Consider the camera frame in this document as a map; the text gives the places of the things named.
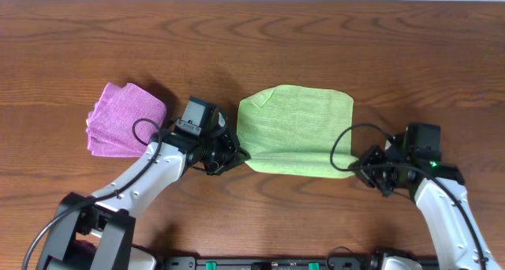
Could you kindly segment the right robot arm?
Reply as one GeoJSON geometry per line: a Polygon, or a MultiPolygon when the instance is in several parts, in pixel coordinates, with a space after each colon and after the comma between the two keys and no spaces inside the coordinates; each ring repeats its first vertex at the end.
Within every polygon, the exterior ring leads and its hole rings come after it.
{"type": "Polygon", "coordinates": [[[385,197],[408,191],[427,223],[440,269],[499,269],[469,207],[462,172],[442,161],[441,128],[410,123],[386,138],[384,148],[372,146],[348,169],[385,197]]]}

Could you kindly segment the light green microfibre cloth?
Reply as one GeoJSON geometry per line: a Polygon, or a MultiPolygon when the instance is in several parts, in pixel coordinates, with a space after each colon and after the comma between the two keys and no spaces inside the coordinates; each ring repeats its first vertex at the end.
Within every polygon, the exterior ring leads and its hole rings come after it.
{"type": "Polygon", "coordinates": [[[289,174],[343,179],[338,171],[356,160],[351,133],[338,136],[352,124],[354,99],[332,89],[279,85],[239,103],[237,135],[251,159],[246,164],[266,174],[289,174]]]}

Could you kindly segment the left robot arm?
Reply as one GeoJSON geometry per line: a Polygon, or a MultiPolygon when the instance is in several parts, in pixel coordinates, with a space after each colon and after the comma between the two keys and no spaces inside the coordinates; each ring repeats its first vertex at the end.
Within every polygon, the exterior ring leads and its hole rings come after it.
{"type": "Polygon", "coordinates": [[[156,269],[156,256],[133,244],[136,221],[153,200],[190,168],[221,175],[249,158],[221,107],[192,97],[180,118],[156,126],[143,155],[113,182],[88,197],[64,197],[22,267],[43,242],[38,269],[156,269]]]}

